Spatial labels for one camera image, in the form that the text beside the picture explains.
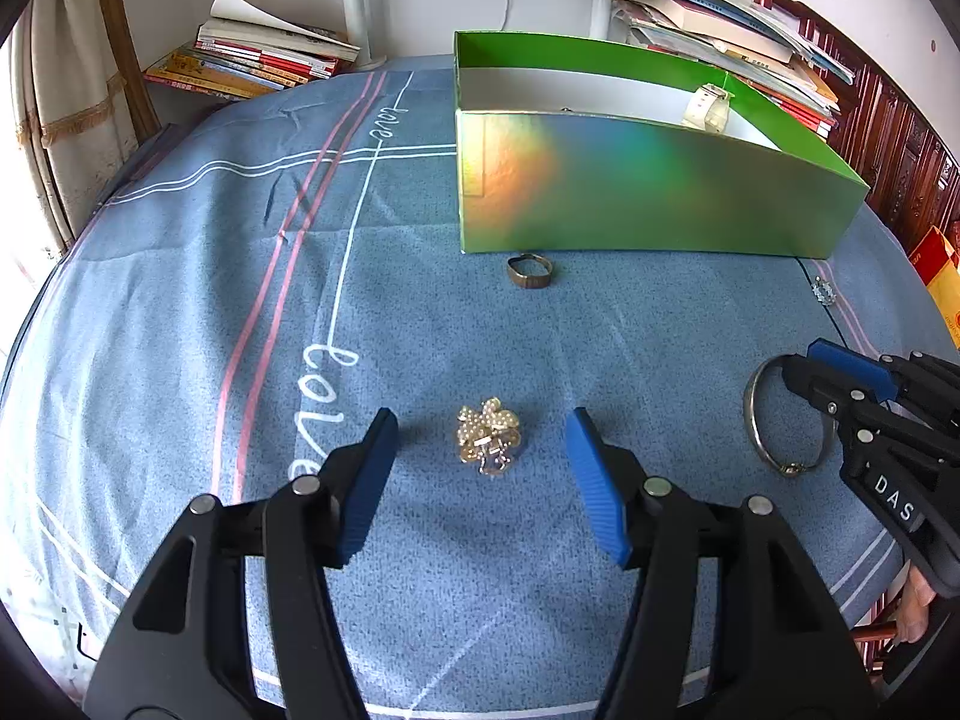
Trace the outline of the person's right hand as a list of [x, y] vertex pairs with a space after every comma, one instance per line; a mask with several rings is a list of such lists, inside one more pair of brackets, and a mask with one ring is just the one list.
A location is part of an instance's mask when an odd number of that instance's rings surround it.
[[926, 577], [918, 567], [911, 566], [896, 612], [896, 637], [900, 642], [916, 644], [923, 639], [929, 624], [929, 606], [934, 598], [935, 591]]

